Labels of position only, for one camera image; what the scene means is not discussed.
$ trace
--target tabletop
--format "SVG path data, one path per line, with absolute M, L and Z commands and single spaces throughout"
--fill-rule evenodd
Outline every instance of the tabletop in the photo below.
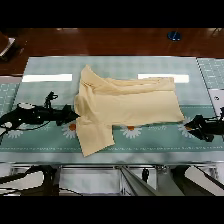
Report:
M 185 121 L 178 124 L 164 123 L 135 127 L 140 135 L 136 135 L 135 130 L 128 130 L 127 127 L 115 126 L 113 128 L 115 145 L 85 158 L 81 153 L 76 134 L 70 133 L 69 125 L 71 123 L 57 127 L 55 122 L 50 122 L 47 126 L 35 131 L 12 131 L 4 136 L 0 146 L 1 162 L 180 164 L 224 161 L 224 145 L 221 136 L 216 136 L 213 142 L 207 143 L 194 138 L 184 127 L 184 123 L 189 122 L 196 114 L 203 114 L 205 117 L 215 115 L 206 88 L 207 80 L 202 77 L 200 60 L 198 61 L 194 57 L 31 57 L 28 60 L 24 77 L 72 74 L 72 80 L 21 82 L 19 88 L 15 84 L 12 84 L 14 85 L 12 87 L 11 84 L 7 84 L 8 86 L 2 84 L 4 90 L 9 91 L 14 88 L 16 92 L 16 88 L 18 88 L 15 101 L 12 103 L 9 100 L 8 105 L 11 108 L 9 106 L 8 110 L 13 109 L 19 102 L 43 105 L 45 97 L 50 91 L 54 91 L 59 96 L 52 102 L 54 108 L 61 108 L 65 104 L 74 105 L 74 96 L 78 94 L 81 70 L 86 64 L 90 65 L 99 76 L 114 79 L 137 79 L 138 74 L 188 75 L 188 82 L 176 83 L 176 94 Z M 8 91 L 0 90 L 0 93 L 8 93 Z M 125 128 L 132 133 L 125 135 L 124 133 L 127 133 L 123 130 Z

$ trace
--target yellow fabric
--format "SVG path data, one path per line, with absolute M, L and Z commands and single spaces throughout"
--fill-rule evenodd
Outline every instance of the yellow fabric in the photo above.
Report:
M 114 80 L 81 72 L 75 100 L 76 130 L 84 156 L 114 144 L 112 125 L 136 126 L 184 120 L 173 78 Z

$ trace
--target brown wooden surface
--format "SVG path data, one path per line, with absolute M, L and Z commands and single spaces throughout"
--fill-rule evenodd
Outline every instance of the brown wooden surface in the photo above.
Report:
M 182 40 L 167 38 L 178 30 Z M 0 62 L 0 75 L 22 75 L 31 56 L 148 55 L 224 58 L 224 30 L 215 28 L 26 28 L 7 29 L 21 49 Z

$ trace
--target folded t-shirt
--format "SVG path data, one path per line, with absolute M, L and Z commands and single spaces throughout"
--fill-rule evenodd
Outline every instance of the folded t-shirt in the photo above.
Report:
M 76 131 L 84 156 L 114 144 L 112 125 L 184 120 L 173 78 L 101 78 L 88 65 L 81 72 L 75 112 L 80 115 Z

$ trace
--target blue round object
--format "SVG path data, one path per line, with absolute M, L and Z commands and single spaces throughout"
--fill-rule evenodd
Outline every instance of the blue round object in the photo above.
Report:
M 170 40 L 173 40 L 173 41 L 178 41 L 178 40 L 181 40 L 181 34 L 176 32 L 176 31 L 172 31 L 172 32 L 169 32 L 167 34 L 167 37 L 170 39 Z

